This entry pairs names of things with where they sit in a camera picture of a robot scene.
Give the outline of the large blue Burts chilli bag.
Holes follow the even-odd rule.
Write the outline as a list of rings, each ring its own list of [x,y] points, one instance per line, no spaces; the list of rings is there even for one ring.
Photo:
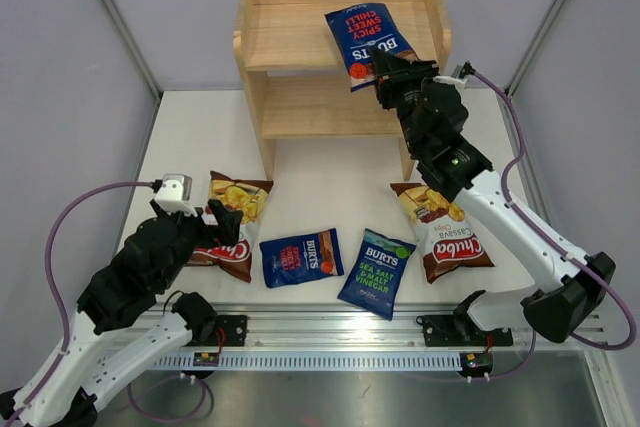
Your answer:
[[[384,3],[352,5],[326,14],[325,20],[349,75],[351,92],[374,83],[372,48],[410,61],[417,59]]]

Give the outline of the small blue Burts chilli bag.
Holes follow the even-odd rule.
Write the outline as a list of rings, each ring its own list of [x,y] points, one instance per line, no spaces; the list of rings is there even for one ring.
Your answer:
[[[263,241],[259,248],[270,289],[344,275],[335,228]]]

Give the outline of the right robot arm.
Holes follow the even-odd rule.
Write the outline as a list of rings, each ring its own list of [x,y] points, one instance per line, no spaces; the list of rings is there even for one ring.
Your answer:
[[[376,97],[395,111],[424,182],[488,229],[524,266],[533,286],[476,291],[454,311],[454,331],[476,343],[488,331],[531,327],[562,343],[600,305],[615,271],[600,252],[588,255],[509,193],[492,163],[462,135],[464,83],[442,76],[435,61],[370,50]]]

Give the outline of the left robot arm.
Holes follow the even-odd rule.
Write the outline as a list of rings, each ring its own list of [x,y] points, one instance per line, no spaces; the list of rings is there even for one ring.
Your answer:
[[[28,384],[2,393],[1,415],[8,424],[92,426],[121,390],[166,353],[214,337],[217,313],[192,292],[136,341],[105,355],[171,287],[196,248],[233,246],[239,239],[242,213],[218,200],[208,203],[213,225],[205,223],[199,209],[165,213],[158,204],[153,208],[155,217],[93,275],[58,350]]]

